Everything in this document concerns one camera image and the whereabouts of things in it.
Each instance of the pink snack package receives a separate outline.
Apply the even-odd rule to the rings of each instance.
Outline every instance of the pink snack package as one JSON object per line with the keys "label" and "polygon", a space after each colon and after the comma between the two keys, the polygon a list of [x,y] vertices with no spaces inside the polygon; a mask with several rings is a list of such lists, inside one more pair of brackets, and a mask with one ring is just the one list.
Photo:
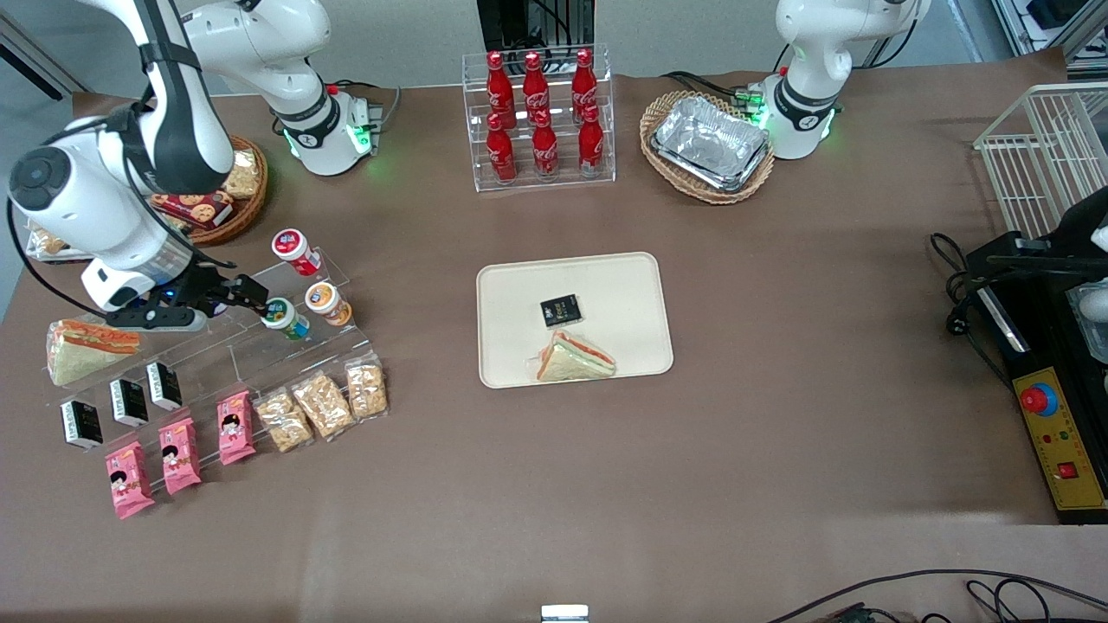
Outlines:
{"label": "pink snack package", "polygon": [[219,422],[219,462],[225,466],[254,453],[249,391],[226,398],[216,407]]}
{"label": "pink snack package", "polygon": [[162,442],[162,473],[170,494],[201,482],[201,457],[196,453],[193,418],[185,418],[157,431]]}
{"label": "pink snack package", "polygon": [[112,481],[112,503],[120,519],[126,519],[154,503],[144,460],[137,441],[107,456],[105,462]]}

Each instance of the acrylic display stand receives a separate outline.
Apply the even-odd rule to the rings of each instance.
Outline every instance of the acrylic display stand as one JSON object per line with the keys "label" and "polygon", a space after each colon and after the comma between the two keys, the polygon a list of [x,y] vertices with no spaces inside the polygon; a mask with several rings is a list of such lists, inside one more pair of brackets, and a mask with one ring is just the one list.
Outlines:
{"label": "acrylic display stand", "polygon": [[557,136],[558,177],[552,182],[538,180],[532,156],[531,136],[533,129],[527,123],[527,112],[523,104],[523,59],[529,50],[504,52],[504,71],[512,81],[515,92],[516,125],[507,130],[515,153],[517,174],[515,182],[503,185],[492,170],[485,137],[489,135],[489,65],[485,54],[462,57],[462,94],[465,102],[465,122],[470,139],[470,154],[473,159],[473,184],[478,192],[527,188],[535,186],[565,186],[614,182],[616,178],[615,141],[615,93],[612,88],[612,64],[608,48],[603,43],[592,45],[593,73],[596,74],[596,104],[601,109],[601,127],[604,129],[604,162],[601,174],[587,178],[577,166],[578,127],[573,122],[573,74],[577,71],[576,53],[579,45],[542,48],[535,50],[545,59],[546,82],[551,90],[551,127]]}
{"label": "acrylic display stand", "polygon": [[[80,400],[96,407],[104,443],[88,450],[88,453],[103,458],[123,446],[138,441],[146,458],[146,473],[155,492],[164,488],[157,438],[157,431],[162,427],[184,417],[192,417],[196,429],[196,448],[202,457],[201,469],[217,463],[218,423],[215,421],[215,413],[216,405],[222,399],[246,390],[250,392],[253,400],[317,369],[322,369],[345,390],[342,361],[370,350],[369,340],[352,320],[342,327],[332,327],[305,306],[304,294],[311,284],[329,280],[341,289],[349,283],[346,274],[330,257],[321,251],[320,254],[324,267],[310,277],[299,275],[284,262],[254,275],[259,284],[269,289],[270,298],[281,296],[291,300],[297,312],[310,321],[311,327],[305,339],[289,340],[280,331],[266,328],[253,312],[232,307],[209,319],[207,326],[198,333],[140,334],[142,344],[137,355],[69,386],[54,386],[43,368],[43,397],[48,408],[59,418],[60,425],[60,408],[63,402]],[[160,361],[176,372],[184,400],[181,409],[167,411],[150,401],[146,365],[152,361]],[[148,423],[131,428],[112,418],[109,384],[117,378],[143,387]],[[60,426],[58,436],[59,445],[63,443]],[[254,419],[254,439],[259,451],[265,451],[267,445],[276,451],[268,432],[261,429],[257,418]],[[98,469],[104,469],[102,461]],[[104,478],[106,493],[106,471]]]}

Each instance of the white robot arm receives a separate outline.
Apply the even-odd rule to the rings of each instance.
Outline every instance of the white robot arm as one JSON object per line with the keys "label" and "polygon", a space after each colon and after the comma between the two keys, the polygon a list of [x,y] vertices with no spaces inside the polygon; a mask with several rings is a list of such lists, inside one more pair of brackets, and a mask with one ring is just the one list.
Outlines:
{"label": "white robot arm", "polygon": [[265,288],[242,275],[224,280],[211,259],[144,201],[143,194],[153,192],[208,193],[232,167],[230,142],[212,110],[173,2],[82,1],[111,12],[131,31],[157,109],[131,104],[106,118],[74,122],[17,161],[9,198],[48,231],[95,256],[82,283],[114,326],[192,330],[226,305],[261,313]]}
{"label": "white robot arm", "polygon": [[331,35],[319,0],[226,0],[182,21],[204,71],[257,90],[308,171],[337,175],[373,152],[369,104],[328,92],[307,63]]}
{"label": "white robot arm", "polygon": [[777,30],[796,53],[788,73],[762,83],[773,154],[812,153],[853,69],[845,44],[884,39],[923,19],[931,0],[780,0]]}

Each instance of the red emergency stop button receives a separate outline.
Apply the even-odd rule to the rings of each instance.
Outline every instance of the red emergency stop button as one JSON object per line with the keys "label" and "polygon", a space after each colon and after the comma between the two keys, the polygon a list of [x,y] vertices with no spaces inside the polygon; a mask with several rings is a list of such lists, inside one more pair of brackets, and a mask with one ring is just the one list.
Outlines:
{"label": "red emergency stop button", "polygon": [[1058,463],[1058,478],[1063,480],[1077,478],[1077,466],[1074,463]]}
{"label": "red emergency stop button", "polygon": [[1019,404],[1028,411],[1048,418],[1058,411],[1058,395],[1050,386],[1036,382],[1019,392]]}

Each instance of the yellow control panel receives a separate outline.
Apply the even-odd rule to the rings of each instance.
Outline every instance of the yellow control panel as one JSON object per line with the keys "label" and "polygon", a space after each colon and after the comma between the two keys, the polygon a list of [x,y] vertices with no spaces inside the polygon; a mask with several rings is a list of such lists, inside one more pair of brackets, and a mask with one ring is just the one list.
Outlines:
{"label": "yellow control panel", "polygon": [[1012,385],[1054,496],[1054,505],[1058,510],[1106,508],[1104,492],[1054,368],[1017,378]]}

